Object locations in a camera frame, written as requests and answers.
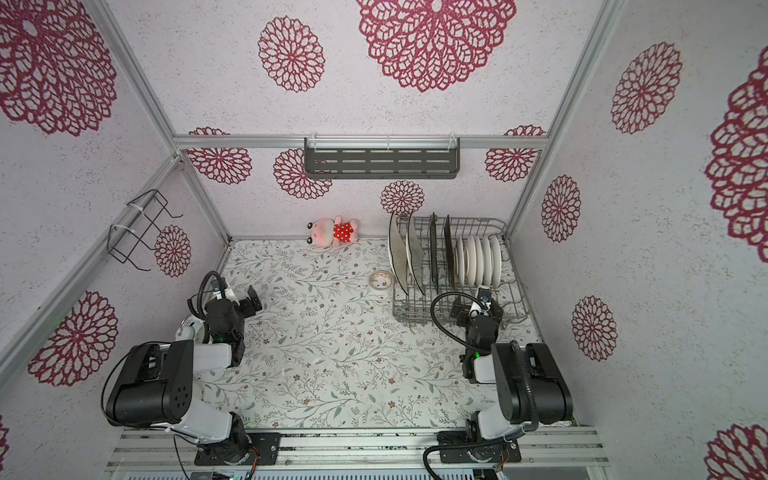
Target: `red flower pattern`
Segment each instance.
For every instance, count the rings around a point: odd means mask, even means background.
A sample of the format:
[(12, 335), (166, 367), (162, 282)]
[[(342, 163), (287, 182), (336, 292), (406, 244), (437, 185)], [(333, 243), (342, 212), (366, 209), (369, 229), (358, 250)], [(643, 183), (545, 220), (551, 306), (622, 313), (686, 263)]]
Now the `red flower pattern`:
[(445, 90), (466, 81), (504, 41), (514, 0), (357, 0), (368, 55), (400, 86)]
[(578, 348), (593, 360), (606, 360), (616, 348), (614, 314), (599, 298), (586, 296), (576, 304), (571, 330)]
[(382, 207), (388, 214), (412, 214), (424, 204), (424, 190), (407, 180), (398, 180), (382, 190)]
[(710, 139), (710, 205), (728, 219), (728, 234), (757, 247), (768, 263), (768, 47), (749, 79), (731, 92)]
[(553, 242), (561, 242), (574, 232), (581, 215), (581, 197), (573, 178), (555, 178), (541, 202), (541, 225)]
[(288, 91), (307, 91), (325, 71), (323, 47), (312, 30), (295, 18), (275, 18), (259, 39), (259, 58), (267, 74)]
[[(228, 135), (218, 128), (196, 128), (190, 135)], [(191, 148), (187, 150), (197, 171), (220, 184), (238, 184), (250, 175), (250, 157), (245, 148)]]
[(4, 0), (0, 103), (46, 134), (98, 130), (117, 98), (109, 50), (77, 0)]
[[(520, 125), (504, 135), (542, 136), (546, 133), (541, 127)], [(485, 154), (485, 169), (496, 180), (520, 180), (528, 176), (536, 155), (534, 148), (492, 148)]]
[(118, 318), (99, 292), (85, 292), (27, 370), (40, 383), (73, 386), (97, 372), (114, 348)]
[(190, 239), (176, 225), (168, 225), (160, 231), (154, 241), (154, 248), (154, 259), (166, 275), (180, 276), (190, 266)]
[(768, 432), (760, 425), (718, 430), (707, 447), (707, 480), (768, 478)]
[(333, 180), (313, 180), (307, 177), (304, 150), (300, 148), (281, 152), (273, 168), (280, 188), (296, 198), (309, 200), (322, 197), (333, 185)]
[(633, 134), (653, 124), (672, 101), (682, 69), (680, 52), (663, 41), (639, 54), (616, 85), (611, 107), (616, 128)]
[(2, 424), (0, 415), (0, 472), (2, 472), (2, 461), (5, 460), (5, 454), (8, 453), (8, 429)]

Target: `floral tablecloth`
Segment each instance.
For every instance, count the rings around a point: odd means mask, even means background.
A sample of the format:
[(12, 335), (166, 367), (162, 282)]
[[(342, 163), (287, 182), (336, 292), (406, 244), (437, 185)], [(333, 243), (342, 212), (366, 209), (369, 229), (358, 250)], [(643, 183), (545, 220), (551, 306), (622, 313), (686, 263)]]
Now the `floral tablecloth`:
[[(204, 400), (247, 428), (463, 426), (495, 386), (464, 379), (463, 347), (433, 325), (396, 322), (392, 291), (368, 284), (378, 269), (389, 270), (383, 240), (237, 242), (223, 274), (240, 296), (253, 284), (265, 308), (246, 320), (240, 366), (198, 376)], [(540, 341), (530, 320), (500, 337)]]

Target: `white plate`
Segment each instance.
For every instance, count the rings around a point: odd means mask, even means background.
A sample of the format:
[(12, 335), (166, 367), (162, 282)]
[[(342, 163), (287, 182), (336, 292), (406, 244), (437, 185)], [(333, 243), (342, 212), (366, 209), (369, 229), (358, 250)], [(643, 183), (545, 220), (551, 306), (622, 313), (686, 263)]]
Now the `white plate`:
[(408, 217), (408, 230), (406, 231), (406, 252), (408, 266), (411, 268), (413, 279), (422, 295), (424, 293), (424, 249), (416, 233), (416, 225), (413, 214)]
[(485, 272), (485, 261), (482, 254), (482, 245), (480, 244), (479, 238), (473, 236), (472, 239), (475, 241), (475, 255), (477, 255), (477, 263), (475, 263), (475, 268), (477, 269), (477, 273), (475, 274), (475, 283), (477, 286), (481, 286), (483, 284), (482, 275)]
[(466, 267), (467, 267), (467, 283), (469, 286), (475, 285), (475, 277), (477, 276), (477, 251), (475, 249), (475, 240), (472, 237), (469, 237), (468, 239), (464, 240), (466, 242), (466, 245), (464, 245), (464, 251), (467, 255), (466, 257)]
[(482, 245), (482, 259), (485, 260), (485, 268), (482, 274), (482, 283), (485, 286), (491, 286), (491, 277), (493, 276), (493, 257), (491, 256), (491, 243), (487, 237), (480, 239)]
[(395, 214), (389, 218), (387, 244), (389, 245), (389, 265), (392, 267), (392, 272), (395, 274), (400, 289), (405, 295), (408, 295), (408, 289), (405, 287), (406, 275), (408, 275), (408, 254), (406, 253), (406, 244), (403, 243), (400, 232), (397, 230)]
[(464, 276), (466, 274), (464, 260), (466, 257), (467, 256), (464, 253), (464, 242), (462, 242), (462, 239), (458, 239), (458, 242), (456, 242), (456, 255), (454, 256), (453, 261), (456, 263), (456, 275), (458, 276), (459, 285), (464, 285)]
[(502, 245), (497, 237), (491, 237), (491, 252), (493, 254), (493, 274), (491, 284), (498, 288), (502, 284)]

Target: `wire dish rack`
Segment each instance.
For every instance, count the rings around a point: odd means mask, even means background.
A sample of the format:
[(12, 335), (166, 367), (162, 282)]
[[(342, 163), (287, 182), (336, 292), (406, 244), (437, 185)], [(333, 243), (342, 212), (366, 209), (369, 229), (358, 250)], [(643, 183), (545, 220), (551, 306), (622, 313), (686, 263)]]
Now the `wire dish rack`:
[[(430, 323), (432, 317), (429, 314), (429, 307), (432, 304), (432, 299), (440, 293), (459, 291), (477, 296), (478, 287), (469, 286), (466, 282), (463, 285), (459, 285), (458, 278), (455, 279), (455, 288), (451, 287), (448, 278), (445, 238), (443, 237), (445, 217), (436, 217), (435, 220), (435, 225), (437, 226), (437, 286), (432, 282), (429, 269), (431, 262), (429, 254), (430, 219), (431, 217), (413, 217), (416, 236), (419, 238), (419, 242), (424, 249), (422, 266), (425, 295), (422, 295), (416, 286), (410, 266), (406, 279), (408, 295), (403, 293), (397, 282), (392, 287), (392, 315), (401, 323)], [(397, 227), (400, 235), (405, 238), (408, 230), (408, 217), (398, 217)], [(506, 248), (506, 239), (504, 238), (506, 227), (507, 224), (498, 218), (451, 217), (451, 242), (454, 249), (458, 239), (467, 239), (471, 235), (479, 237), (494, 235), (502, 244), (502, 263), (504, 264), (502, 282), (498, 288), (491, 288), (494, 299), (504, 309), (502, 329), (510, 323), (521, 323), (528, 318), (528, 303), (523, 296), (521, 286), (518, 284), (517, 275)], [(455, 296), (448, 296), (441, 299), (435, 306), (435, 314), (443, 323), (455, 324), (455, 319), (449, 319), (455, 298)]]

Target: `stuffed toy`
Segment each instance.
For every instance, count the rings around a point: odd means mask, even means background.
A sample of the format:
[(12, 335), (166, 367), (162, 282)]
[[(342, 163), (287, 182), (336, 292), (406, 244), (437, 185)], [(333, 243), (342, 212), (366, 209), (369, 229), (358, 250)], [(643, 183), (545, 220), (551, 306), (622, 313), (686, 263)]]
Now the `stuffed toy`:
[(306, 242), (318, 247), (338, 247), (342, 242), (356, 242), (357, 229), (359, 223), (356, 218), (347, 223), (341, 223), (341, 215), (335, 220), (321, 218), (315, 223), (310, 223), (307, 228), (312, 230), (312, 234)]

